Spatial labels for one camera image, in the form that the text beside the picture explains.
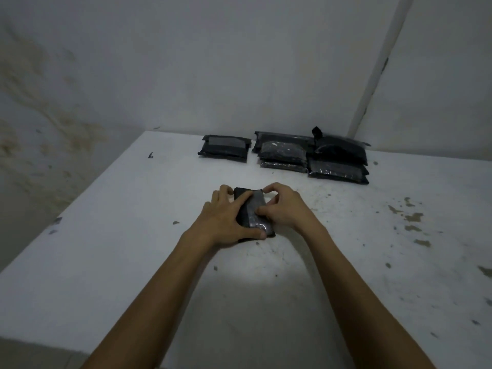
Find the white table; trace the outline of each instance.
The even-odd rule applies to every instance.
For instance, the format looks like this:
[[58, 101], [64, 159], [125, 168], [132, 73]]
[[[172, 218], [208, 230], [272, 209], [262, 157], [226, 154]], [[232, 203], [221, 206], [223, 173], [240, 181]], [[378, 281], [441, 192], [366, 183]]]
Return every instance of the white table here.
[[[478, 268], [492, 268], [491, 162], [368, 152], [371, 183], [359, 186], [262, 169], [256, 155], [201, 158], [201, 144], [140, 136], [0, 274], [0, 335], [91, 352], [214, 189], [278, 180], [438, 368], [492, 366], [492, 279]], [[405, 221], [415, 212], [421, 222]], [[164, 366], [351, 367], [309, 251], [276, 230], [206, 264]]]

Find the plastic-wrapped package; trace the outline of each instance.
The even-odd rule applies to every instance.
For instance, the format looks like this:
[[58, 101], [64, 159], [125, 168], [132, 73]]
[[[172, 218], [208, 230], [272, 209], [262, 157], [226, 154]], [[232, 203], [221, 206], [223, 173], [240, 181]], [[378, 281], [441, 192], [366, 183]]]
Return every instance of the plastic-wrapped package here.
[[298, 164], [304, 167], [308, 165], [306, 157], [307, 145], [282, 141], [265, 141], [258, 153], [260, 159]]
[[235, 136], [206, 135], [198, 155], [246, 162], [251, 140]]
[[308, 176], [319, 179], [351, 181], [367, 185], [369, 174], [364, 166], [342, 164], [326, 160], [309, 159]]
[[[235, 188], [234, 199], [237, 199], [241, 194], [251, 189]], [[236, 221], [244, 228], [260, 228], [264, 230], [267, 237], [274, 237], [275, 232], [272, 223], [264, 216], [258, 216], [254, 211], [264, 206], [265, 196], [261, 190], [253, 190], [253, 195], [239, 209]], [[249, 241], [250, 239], [243, 239], [239, 242]]]
[[304, 166], [299, 166], [297, 164], [291, 164], [286, 162], [277, 162], [274, 160], [262, 160], [260, 163], [260, 167], [263, 168], [275, 168], [277, 170], [287, 170], [294, 172], [306, 173], [308, 170]]
[[313, 128], [315, 139], [314, 153], [330, 160], [364, 164], [367, 166], [366, 150], [363, 143], [340, 136], [324, 135], [318, 127]]
[[297, 135], [287, 135], [285, 133], [274, 133], [274, 132], [255, 132], [256, 142], [253, 149], [254, 153], [259, 153], [263, 142], [266, 141], [281, 141], [290, 142], [293, 144], [299, 144], [304, 146], [304, 148], [314, 147], [314, 138], [310, 136], [297, 136]]

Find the clear plastic wrap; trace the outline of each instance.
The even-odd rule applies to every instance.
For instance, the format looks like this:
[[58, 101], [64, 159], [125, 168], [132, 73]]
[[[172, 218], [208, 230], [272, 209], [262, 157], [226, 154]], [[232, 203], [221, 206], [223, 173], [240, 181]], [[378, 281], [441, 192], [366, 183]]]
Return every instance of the clear plastic wrap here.
[[[234, 199], [237, 199], [241, 194], [251, 189], [235, 188]], [[265, 196], [261, 190], [253, 190], [253, 195], [239, 209], [236, 221], [239, 225], [245, 228], [260, 228], [264, 230], [267, 237], [274, 237], [275, 232], [272, 223], [264, 216], [258, 216], [255, 214], [255, 210], [265, 205]], [[249, 241], [250, 239], [243, 239], [240, 242]]]
[[263, 142], [266, 141], [281, 141], [281, 142], [290, 142], [293, 144], [299, 144], [304, 146], [304, 148], [314, 148], [314, 138], [310, 136], [298, 136], [298, 135], [287, 135], [285, 133], [274, 133], [274, 132], [260, 132], [256, 131], [256, 142], [254, 144], [253, 149], [251, 150], [254, 153], [259, 153], [261, 150], [261, 146]]
[[367, 185], [369, 174], [364, 166], [342, 164], [326, 160], [309, 159], [308, 176], [318, 179], [334, 179]]
[[298, 164], [304, 167], [308, 165], [306, 146], [298, 143], [282, 141], [265, 141], [258, 153], [260, 159]]
[[308, 171], [307, 168], [304, 166], [299, 166], [297, 164], [291, 164], [286, 162], [277, 162], [274, 160], [262, 160], [260, 163], [260, 167], [274, 168], [277, 170], [287, 170], [287, 171], [294, 171], [300, 173], [306, 173]]
[[315, 139], [315, 154], [323, 155], [329, 160], [367, 166], [366, 150], [362, 142], [340, 136], [325, 135], [318, 127], [313, 128], [312, 134]]
[[206, 135], [198, 155], [210, 158], [224, 158], [240, 162], [248, 160], [248, 150], [251, 140], [235, 136]]

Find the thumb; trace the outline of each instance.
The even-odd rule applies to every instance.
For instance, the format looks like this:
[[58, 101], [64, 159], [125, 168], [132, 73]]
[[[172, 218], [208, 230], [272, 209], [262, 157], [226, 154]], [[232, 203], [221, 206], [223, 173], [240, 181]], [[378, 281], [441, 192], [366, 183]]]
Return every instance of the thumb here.
[[241, 230], [241, 238], [253, 238], [255, 240], [264, 240], [267, 234], [259, 228], [243, 228]]
[[272, 207], [269, 207], [269, 206], [260, 206], [260, 207], [257, 207], [256, 210], [254, 211], [255, 214], [257, 214], [258, 216], [268, 216], [268, 214], [270, 213], [270, 210], [271, 210]]

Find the table surface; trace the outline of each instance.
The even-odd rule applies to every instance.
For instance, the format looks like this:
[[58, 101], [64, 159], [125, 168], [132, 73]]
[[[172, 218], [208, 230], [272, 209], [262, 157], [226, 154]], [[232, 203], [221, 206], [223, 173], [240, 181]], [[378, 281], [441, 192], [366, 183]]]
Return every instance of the table surface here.
[[[0, 335], [91, 352], [214, 189], [279, 181], [438, 368], [492, 366], [491, 162], [368, 151], [360, 186], [263, 169], [252, 154], [198, 157], [201, 145], [140, 136], [0, 273]], [[304, 241], [275, 229], [204, 262], [164, 366], [352, 366]]]

